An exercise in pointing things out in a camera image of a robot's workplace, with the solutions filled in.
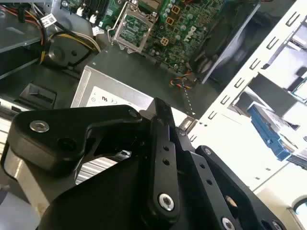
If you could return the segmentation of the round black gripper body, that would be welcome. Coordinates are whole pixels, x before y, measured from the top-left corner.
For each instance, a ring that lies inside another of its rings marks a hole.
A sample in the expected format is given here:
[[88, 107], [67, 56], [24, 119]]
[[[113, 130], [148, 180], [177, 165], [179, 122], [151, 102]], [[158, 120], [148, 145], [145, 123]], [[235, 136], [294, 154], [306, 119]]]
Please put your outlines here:
[[58, 196], [41, 230], [215, 230], [198, 177], [174, 157], [130, 158]]

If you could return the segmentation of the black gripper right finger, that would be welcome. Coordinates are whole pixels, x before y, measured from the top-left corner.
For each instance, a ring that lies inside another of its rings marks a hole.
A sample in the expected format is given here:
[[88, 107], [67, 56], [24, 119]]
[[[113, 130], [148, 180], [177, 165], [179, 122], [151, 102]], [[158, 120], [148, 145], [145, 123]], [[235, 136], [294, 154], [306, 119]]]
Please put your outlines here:
[[170, 119], [178, 201], [174, 230], [284, 230], [286, 226], [209, 147], [192, 147]]

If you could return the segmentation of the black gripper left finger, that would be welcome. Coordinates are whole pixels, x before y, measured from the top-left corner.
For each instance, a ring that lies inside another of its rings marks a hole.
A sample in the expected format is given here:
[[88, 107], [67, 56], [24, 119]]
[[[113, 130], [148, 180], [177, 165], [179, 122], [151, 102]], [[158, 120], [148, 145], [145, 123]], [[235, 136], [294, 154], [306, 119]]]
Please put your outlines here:
[[135, 157], [174, 157], [172, 109], [156, 98], [151, 118], [128, 105], [19, 113], [1, 166], [43, 217], [69, 189]]

